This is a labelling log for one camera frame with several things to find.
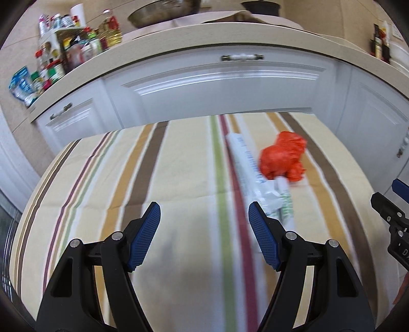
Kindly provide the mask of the white kitchen cabinets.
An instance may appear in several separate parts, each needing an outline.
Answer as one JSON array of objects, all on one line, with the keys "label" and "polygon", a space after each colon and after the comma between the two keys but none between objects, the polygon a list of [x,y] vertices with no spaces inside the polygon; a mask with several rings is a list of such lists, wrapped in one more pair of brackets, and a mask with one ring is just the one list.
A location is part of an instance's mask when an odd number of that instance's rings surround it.
[{"label": "white kitchen cabinets", "polygon": [[192,49],[125,66],[85,84],[30,121],[53,152],[116,129],[258,111],[312,113],[346,146],[372,187],[395,204],[408,179],[408,101],[353,65],[274,47]]}]

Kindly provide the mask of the white stacked bowls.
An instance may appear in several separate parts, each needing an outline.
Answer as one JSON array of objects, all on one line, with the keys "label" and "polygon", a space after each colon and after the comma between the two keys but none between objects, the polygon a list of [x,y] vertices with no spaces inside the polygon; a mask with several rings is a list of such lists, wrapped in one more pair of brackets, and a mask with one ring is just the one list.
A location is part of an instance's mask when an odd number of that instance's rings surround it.
[{"label": "white stacked bowls", "polygon": [[391,41],[390,45],[390,64],[405,75],[409,75],[409,55],[402,46]]}]

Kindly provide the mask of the cooking oil bottle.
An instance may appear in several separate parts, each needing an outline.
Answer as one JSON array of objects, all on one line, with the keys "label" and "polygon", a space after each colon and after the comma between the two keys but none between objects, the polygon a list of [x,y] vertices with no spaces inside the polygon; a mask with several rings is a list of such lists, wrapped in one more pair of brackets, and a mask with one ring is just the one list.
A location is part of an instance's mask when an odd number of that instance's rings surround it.
[{"label": "cooking oil bottle", "polygon": [[98,26],[98,37],[106,49],[110,49],[122,42],[122,32],[113,12],[103,11],[103,20]]}]

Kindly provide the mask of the dark sauce bottle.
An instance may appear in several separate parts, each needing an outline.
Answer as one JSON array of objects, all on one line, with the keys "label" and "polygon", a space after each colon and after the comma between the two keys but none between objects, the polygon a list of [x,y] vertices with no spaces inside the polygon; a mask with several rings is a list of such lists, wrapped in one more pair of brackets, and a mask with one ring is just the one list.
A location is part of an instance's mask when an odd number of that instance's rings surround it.
[{"label": "dark sauce bottle", "polygon": [[374,35],[371,40],[371,54],[377,59],[383,58],[383,41],[381,37],[380,28],[377,24],[374,24]]}]

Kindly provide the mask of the white green printed wrapper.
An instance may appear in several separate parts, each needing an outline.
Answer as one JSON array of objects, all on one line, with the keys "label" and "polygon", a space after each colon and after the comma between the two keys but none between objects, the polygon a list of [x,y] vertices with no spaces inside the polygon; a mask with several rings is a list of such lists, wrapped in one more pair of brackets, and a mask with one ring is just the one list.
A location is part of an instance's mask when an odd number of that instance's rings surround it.
[{"label": "white green printed wrapper", "polygon": [[295,221],[288,179],[283,176],[267,179],[260,172],[241,134],[228,133],[225,138],[245,210],[256,201],[268,217],[279,220],[285,229],[293,230]]}]

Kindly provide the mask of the spice rack with bottles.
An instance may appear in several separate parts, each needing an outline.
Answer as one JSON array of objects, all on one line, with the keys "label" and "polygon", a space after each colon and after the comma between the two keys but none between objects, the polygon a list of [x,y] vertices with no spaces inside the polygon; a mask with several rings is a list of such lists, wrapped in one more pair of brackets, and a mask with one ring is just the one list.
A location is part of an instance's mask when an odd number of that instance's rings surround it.
[{"label": "spice rack with bottles", "polygon": [[37,70],[31,79],[40,92],[103,52],[96,31],[84,26],[77,15],[57,13],[50,17],[43,14],[39,17],[38,25],[40,40],[35,52]]}]

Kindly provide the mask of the metal wok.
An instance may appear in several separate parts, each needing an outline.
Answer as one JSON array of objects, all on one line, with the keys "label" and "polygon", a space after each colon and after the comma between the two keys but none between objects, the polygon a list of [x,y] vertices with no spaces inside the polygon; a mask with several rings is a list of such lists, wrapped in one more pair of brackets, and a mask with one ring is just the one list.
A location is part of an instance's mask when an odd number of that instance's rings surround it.
[{"label": "metal wok", "polygon": [[128,21],[135,28],[145,28],[164,21],[197,14],[200,6],[201,0],[154,1],[130,14]]}]

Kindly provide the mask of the blue snack packet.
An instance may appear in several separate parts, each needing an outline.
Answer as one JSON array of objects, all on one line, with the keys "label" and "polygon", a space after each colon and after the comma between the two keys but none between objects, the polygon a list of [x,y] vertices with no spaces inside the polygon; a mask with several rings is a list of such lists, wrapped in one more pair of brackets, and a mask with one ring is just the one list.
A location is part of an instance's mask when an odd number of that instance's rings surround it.
[{"label": "blue snack packet", "polygon": [[37,93],[32,86],[30,73],[26,66],[22,67],[12,76],[8,89],[27,108],[37,99]]}]

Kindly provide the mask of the striped tablecloth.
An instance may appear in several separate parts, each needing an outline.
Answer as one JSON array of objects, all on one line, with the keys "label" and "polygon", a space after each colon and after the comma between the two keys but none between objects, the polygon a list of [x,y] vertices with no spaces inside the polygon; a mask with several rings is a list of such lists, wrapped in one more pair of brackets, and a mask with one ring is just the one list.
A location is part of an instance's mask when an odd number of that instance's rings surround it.
[{"label": "striped tablecloth", "polygon": [[304,178],[292,184],[292,229],[337,240],[381,322],[399,288],[386,223],[372,210],[362,169],[314,115],[194,117],[122,129],[69,143],[49,165],[13,243],[10,278],[31,315],[67,244],[101,241],[159,203],[162,217],[143,264],[131,274],[155,331],[256,331],[277,284],[249,225],[225,137],[254,154],[277,134],[307,141]]}]

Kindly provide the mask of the red plastic bag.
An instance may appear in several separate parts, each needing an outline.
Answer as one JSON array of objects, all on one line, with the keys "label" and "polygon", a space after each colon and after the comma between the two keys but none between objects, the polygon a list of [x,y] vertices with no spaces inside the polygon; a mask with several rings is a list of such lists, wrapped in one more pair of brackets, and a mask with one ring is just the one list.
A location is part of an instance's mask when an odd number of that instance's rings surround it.
[{"label": "red plastic bag", "polygon": [[278,176],[295,183],[303,179],[305,168],[300,158],[305,153],[307,141],[294,132],[280,132],[273,145],[261,151],[260,172],[269,180]]}]

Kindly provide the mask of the black lidded pot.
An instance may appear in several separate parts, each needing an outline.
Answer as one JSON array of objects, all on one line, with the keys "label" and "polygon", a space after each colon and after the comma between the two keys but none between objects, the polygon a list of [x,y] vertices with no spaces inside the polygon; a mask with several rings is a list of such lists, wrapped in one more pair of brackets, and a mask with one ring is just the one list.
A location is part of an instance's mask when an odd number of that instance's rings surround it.
[{"label": "black lidded pot", "polygon": [[281,6],[278,3],[272,1],[244,1],[241,5],[252,14],[257,15],[270,15],[279,17],[279,11]]}]

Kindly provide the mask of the beige stove cover cloth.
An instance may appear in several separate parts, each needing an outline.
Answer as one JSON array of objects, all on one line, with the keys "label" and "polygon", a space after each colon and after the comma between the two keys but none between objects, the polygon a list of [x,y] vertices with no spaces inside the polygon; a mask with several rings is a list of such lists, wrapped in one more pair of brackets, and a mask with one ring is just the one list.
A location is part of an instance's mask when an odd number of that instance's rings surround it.
[{"label": "beige stove cover cloth", "polygon": [[247,10],[211,11],[206,13],[198,13],[194,15],[184,16],[169,21],[163,21],[161,23],[156,23],[145,28],[133,30],[123,35],[123,42],[129,42],[132,41],[133,39],[145,36],[147,34],[153,34],[155,32],[169,30],[172,28],[180,28],[203,23],[220,22],[262,23],[304,30],[300,24],[283,17],[252,14],[250,11]]}]

